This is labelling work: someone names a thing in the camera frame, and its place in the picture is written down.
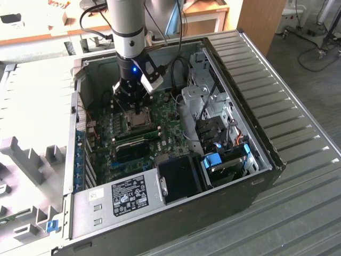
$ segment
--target wooden cabinet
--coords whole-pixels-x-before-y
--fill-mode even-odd
[[[237,27],[245,31],[265,56],[285,4],[286,0],[243,0]]]

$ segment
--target motherboard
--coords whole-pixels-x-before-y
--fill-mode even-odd
[[[169,93],[155,93],[151,104],[142,107],[139,114],[134,110],[113,113],[103,108],[91,115],[94,121],[88,139],[93,147],[97,185],[152,169],[189,152]]]

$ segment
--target black cable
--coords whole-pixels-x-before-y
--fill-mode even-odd
[[[161,29],[159,28],[158,24],[156,23],[155,19],[153,18],[153,16],[152,16],[151,13],[149,12],[149,10],[148,10],[148,8],[147,8],[147,6],[146,6],[145,3],[144,3],[144,8],[145,8],[145,10],[147,11],[147,13],[148,13],[149,17],[151,18],[151,20],[154,22],[156,28],[158,29],[159,33],[161,34],[161,37],[164,39],[165,44],[168,45],[168,42],[167,42],[167,39],[166,39],[164,33],[163,33],[163,32],[161,31]]]
[[[297,20],[298,20],[298,25],[299,25],[299,28],[301,29],[302,26],[301,26],[301,21],[299,20],[299,17],[298,17],[298,13],[297,13],[297,0],[295,0],[295,10],[296,10],[296,17],[297,17]]]
[[[185,33],[183,33],[183,35],[185,36],[186,34],[187,34],[187,32],[188,32],[188,21],[187,21],[187,16],[186,16],[186,13],[184,12],[184,11],[182,11],[182,13],[183,13],[183,16],[184,16],[184,18],[185,18]]]
[[[182,43],[182,17],[181,17],[180,2],[179,0],[176,0],[176,2],[177,2],[177,9],[179,11],[179,19],[180,19],[180,39],[179,39],[179,48],[177,50],[179,54],[181,50],[181,43]]]
[[[337,56],[337,58],[336,58],[335,60],[331,61],[330,63],[328,63],[327,65],[325,65],[324,67],[322,67],[322,68],[320,68],[320,69],[310,69],[310,68],[307,68],[307,67],[305,67],[305,66],[303,65],[303,63],[301,62],[301,57],[302,57],[303,55],[305,55],[306,53],[311,52],[311,51],[313,51],[313,50],[315,50],[315,49],[316,49],[316,46],[314,46],[314,48],[311,48],[311,49],[309,49],[309,50],[306,50],[306,51],[302,52],[302,53],[297,57],[298,63],[299,63],[304,69],[306,69],[306,70],[308,70],[308,71],[311,71],[311,72],[320,72],[320,71],[326,69],[327,67],[329,67],[330,65],[332,65],[334,62],[336,62],[336,61],[339,59],[339,56]]]
[[[315,43],[315,42],[313,42],[313,41],[310,41],[309,39],[307,39],[307,38],[305,38],[305,37],[303,37],[303,36],[301,36],[301,35],[299,35],[299,34],[297,34],[297,33],[291,32],[291,34],[294,34],[295,36],[299,37],[300,39],[306,40],[306,41],[308,41],[308,42],[314,44],[319,50],[323,50],[323,49],[319,48],[319,46],[318,46],[317,43]]]
[[[186,62],[187,67],[188,67],[188,72],[189,72],[189,74],[190,74],[190,71],[191,71],[191,64],[190,64],[190,62],[188,61],[188,59],[186,59],[186,58],[184,58],[184,57],[178,55],[178,56],[175,58],[175,60],[172,62],[172,66],[171,66],[171,68],[170,68],[170,77],[171,77],[171,79],[172,79],[172,88],[175,88],[175,87],[176,87],[176,85],[175,85],[175,78],[174,78],[174,67],[175,67],[176,61],[180,61],[181,64],[182,64],[182,66],[183,66],[184,68],[185,68],[185,63],[184,63],[184,62]]]
[[[104,39],[112,39],[112,35],[106,36],[106,35],[104,35],[104,34],[98,32],[98,31],[96,31],[96,30],[92,30],[92,29],[88,29],[88,28],[83,28],[83,25],[82,25],[82,19],[83,19],[83,17],[84,17],[87,13],[89,13],[89,12],[95,10],[95,9],[99,9],[99,8],[105,7],[106,5],[107,5],[107,4],[95,5],[95,6],[90,7],[89,9],[85,10],[85,11],[81,14],[81,16],[80,16],[80,18],[79,18],[79,25],[80,25],[80,28],[81,28],[83,31],[86,31],[86,32],[89,32],[89,33],[96,34],[96,35],[98,35],[98,36],[100,36],[100,37],[103,37]]]
[[[89,38],[92,42],[96,43],[92,38]],[[99,39],[98,41],[102,41],[104,38]]]
[[[204,104],[204,107],[202,108],[202,111],[200,113],[200,119],[202,119],[202,116],[203,116],[203,114],[204,114],[204,112],[205,112],[205,110],[206,110],[206,108],[208,106],[209,98],[212,96],[212,94],[213,94],[214,90],[216,89],[216,87],[217,87],[217,82],[214,83],[214,85],[212,87],[212,90],[209,92],[208,98],[207,98],[207,100],[206,100],[206,102]]]
[[[94,1],[95,5],[97,6],[97,10],[99,11],[99,13],[100,13],[100,15],[102,16],[102,18],[107,22],[107,24],[109,25],[109,27],[111,28],[111,30],[113,30],[111,24],[109,23],[109,21],[106,19],[106,17],[103,15],[102,11],[101,11],[100,8],[98,7],[96,0],[93,0],[93,1]]]
[[[317,24],[317,25],[319,25],[319,16],[320,16],[320,14],[321,14],[321,12],[322,12],[322,10],[323,10],[323,7],[324,7],[324,4],[326,3],[326,1],[327,1],[327,0],[324,0],[324,2],[323,2],[323,4],[322,4],[322,7],[321,7],[321,9],[320,9],[318,15],[316,16],[316,24]]]

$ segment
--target green circuit board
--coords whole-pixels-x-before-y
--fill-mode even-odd
[[[95,115],[95,128],[100,137],[92,155],[97,185],[152,169],[162,160],[189,152],[180,120],[176,118],[175,102],[171,98],[165,102],[164,97],[164,92],[154,94],[152,104],[147,106],[150,120],[148,127],[129,129],[127,112],[112,114],[104,109]],[[149,140],[147,155],[125,163],[116,161],[118,145],[141,139]]]

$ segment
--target white cable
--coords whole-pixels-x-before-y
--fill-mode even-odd
[[[188,137],[188,136],[185,134],[184,131],[182,131],[182,134],[183,134],[183,136],[184,136],[186,139],[188,139],[188,140],[190,140],[190,141],[193,141],[193,142],[200,142],[200,140],[193,140],[193,139],[191,139],[190,137]]]
[[[174,96],[172,95],[172,93],[170,93],[170,96],[172,96],[173,100],[175,101],[175,113],[176,113],[176,115],[179,115],[179,113],[177,112],[177,105],[183,105],[185,102],[183,101],[183,102],[179,103],[178,100],[177,100],[177,98],[178,98],[179,96],[182,96],[182,94],[179,94],[178,96],[176,96],[176,98],[174,98]]]

